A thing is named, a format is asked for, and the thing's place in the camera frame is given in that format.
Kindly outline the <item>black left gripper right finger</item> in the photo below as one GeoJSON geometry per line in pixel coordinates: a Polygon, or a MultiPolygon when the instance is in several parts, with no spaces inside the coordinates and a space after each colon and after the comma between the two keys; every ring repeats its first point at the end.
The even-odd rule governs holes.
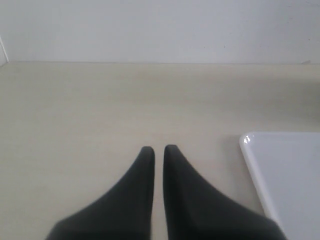
{"type": "Polygon", "coordinates": [[[172,144],[164,149],[163,198],[170,240],[286,239],[273,220],[213,187],[172,144]]]}

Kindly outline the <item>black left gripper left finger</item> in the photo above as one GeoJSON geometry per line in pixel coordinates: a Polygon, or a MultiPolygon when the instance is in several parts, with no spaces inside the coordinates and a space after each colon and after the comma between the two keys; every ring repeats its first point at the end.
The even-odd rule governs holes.
{"type": "Polygon", "coordinates": [[[155,182],[155,152],[141,148],[122,178],[102,197],[59,221],[49,240],[149,240],[155,182]]]}

